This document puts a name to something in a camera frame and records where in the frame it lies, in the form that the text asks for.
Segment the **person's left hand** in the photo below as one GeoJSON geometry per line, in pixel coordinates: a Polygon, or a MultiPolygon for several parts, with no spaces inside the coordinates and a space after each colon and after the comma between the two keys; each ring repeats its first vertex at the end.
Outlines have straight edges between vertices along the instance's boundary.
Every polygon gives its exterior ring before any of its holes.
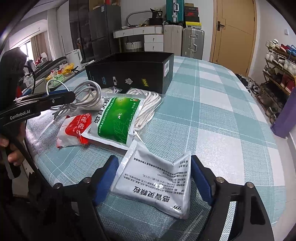
{"type": "MultiPolygon", "coordinates": [[[[19,142],[23,144],[26,135],[26,125],[25,123],[20,124],[20,130],[18,132],[18,136],[16,137],[19,142]]],[[[1,148],[10,147],[11,153],[8,155],[8,161],[12,163],[14,166],[20,166],[24,161],[24,156],[20,152],[20,150],[14,145],[10,144],[9,140],[4,136],[1,136],[1,148]]]]}

